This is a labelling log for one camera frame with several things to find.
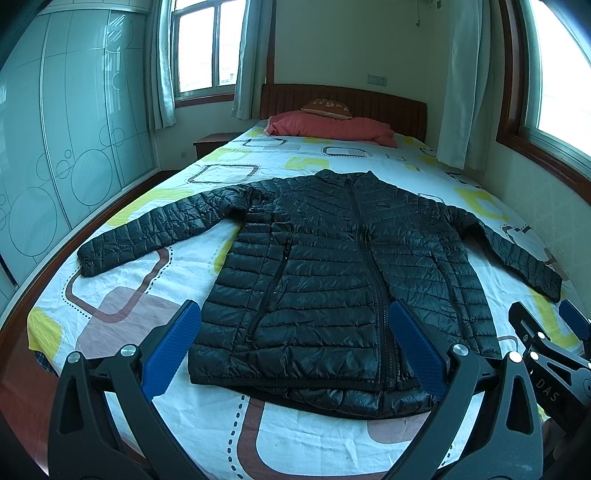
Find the blue gripper pad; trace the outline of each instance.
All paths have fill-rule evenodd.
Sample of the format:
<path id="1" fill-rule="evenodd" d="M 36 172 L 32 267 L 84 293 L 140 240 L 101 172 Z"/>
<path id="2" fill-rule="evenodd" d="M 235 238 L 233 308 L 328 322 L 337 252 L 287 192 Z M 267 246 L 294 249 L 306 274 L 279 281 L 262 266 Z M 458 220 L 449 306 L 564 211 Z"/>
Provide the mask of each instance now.
<path id="1" fill-rule="evenodd" d="M 158 345 L 144 362 L 142 389 L 148 401 L 166 392 L 201 328 L 201 309 L 187 300 L 174 314 Z"/>
<path id="2" fill-rule="evenodd" d="M 579 340 L 589 340 L 591 332 L 589 331 L 589 321 L 577 310 L 568 300 L 563 300 L 558 307 L 558 314 L 579 338 Z"/>
<path id="3" fill-rule="evenodd" d="M 447 391 L 446 361 L 429 340 L 428 333 L 425 333 L 417 323 L 420 320 L 413 317 L 409 308 L 399 300 L 390 305 L 388 310 L 390 330 L 406 355 L 421 386 L 441 401 Z"/>

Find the bedside table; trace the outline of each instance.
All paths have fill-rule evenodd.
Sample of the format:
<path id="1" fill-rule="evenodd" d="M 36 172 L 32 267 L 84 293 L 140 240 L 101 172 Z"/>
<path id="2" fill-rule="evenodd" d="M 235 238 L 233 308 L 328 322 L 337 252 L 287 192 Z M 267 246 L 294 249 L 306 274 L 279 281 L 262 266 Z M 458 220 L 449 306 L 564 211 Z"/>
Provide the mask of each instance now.
<path id="1" fill-rule="evenodd" d="M 222 147 L 231 142 L 236 137 L 242 135 L 242 132 L 232 132 L 229 134 L 213 134 L 203 137 L 201 140 L 193 142 L 197 152 L 197 159 L 201 160 L 205 155 L 209 155 L 216 148 Z"/>

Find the white curtain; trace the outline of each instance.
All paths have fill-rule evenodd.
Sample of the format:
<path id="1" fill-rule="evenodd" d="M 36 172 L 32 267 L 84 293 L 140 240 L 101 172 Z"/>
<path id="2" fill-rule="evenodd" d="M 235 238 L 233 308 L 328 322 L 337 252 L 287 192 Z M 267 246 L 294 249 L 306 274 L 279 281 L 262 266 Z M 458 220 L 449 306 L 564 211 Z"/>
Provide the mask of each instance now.
<path id="1" fill-rule="evenodd" d="M 232 108 L 232 116 L 241 120 L 259 116 L 261 88 L 267 74 L 271 8 L 272 0 L 246 0 Z"/>
<path id="2" fill-rule="evenodd" d="M 146 97 L 151 130 L 171 127 L 174 116 L 173 80 L 170 73 L 170 18 L 174 0 L 154 0 L 146 27 Z"/>
<path id="3" fill-rule="evenodd" d="M 482 102 L 491 63 L 489 0 L 450 2 L 450 57 L 437 158 L 452 167 L 481 169 L 486 159 Z"/>

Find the sliding wardrobe door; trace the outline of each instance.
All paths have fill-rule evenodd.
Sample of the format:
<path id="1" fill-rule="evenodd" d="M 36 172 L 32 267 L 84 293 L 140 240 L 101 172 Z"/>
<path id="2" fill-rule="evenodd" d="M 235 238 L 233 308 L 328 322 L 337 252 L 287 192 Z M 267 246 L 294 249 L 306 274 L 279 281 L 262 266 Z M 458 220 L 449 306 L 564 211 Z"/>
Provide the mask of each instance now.
<path id="1" fill-rule="evenodd" d="M 70 230 L 50 172 L 40 79 L 49 17 L 37 17 L 0 72 L 0 254 L 21 283 Z"/>
<path id="2" fill-rule="evenodd" d="M 12 277 L 22 284 L 71 229 L 155 166 L 146 12 L 79 5 L 39 15 L 0 71 L 0 255 L 9 279 L 0 271 L 0 311 Z"/>
<path id="3" fill-rule="evenodd" d="M 111 11 L 105 70 L 111 145 L 124 186 L 154 168 L 144 95 L 145 15 Z"/>
<path id="4" fill-rule="evenodd" d="M 74 226 L 122 187 L 105 102 L 109 11 L 74 10 L 49 17 L 43 124 L 57 190 Z"/>

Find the jacket collar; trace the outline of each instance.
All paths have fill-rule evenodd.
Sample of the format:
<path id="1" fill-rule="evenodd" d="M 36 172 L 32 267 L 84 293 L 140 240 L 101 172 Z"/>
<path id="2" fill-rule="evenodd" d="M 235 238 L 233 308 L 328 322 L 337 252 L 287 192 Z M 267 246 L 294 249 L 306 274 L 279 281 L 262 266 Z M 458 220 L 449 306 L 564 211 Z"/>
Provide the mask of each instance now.
<path id="1" fill-rule="evenodd" d="M 356 187 L 372 187 L 379 182 L 379 178 L 371 170 L 357 173 L 336 173 L 325 168 L 317 172 L 314 177 L 339 187 L 344 187 L 347 182 Z"/>

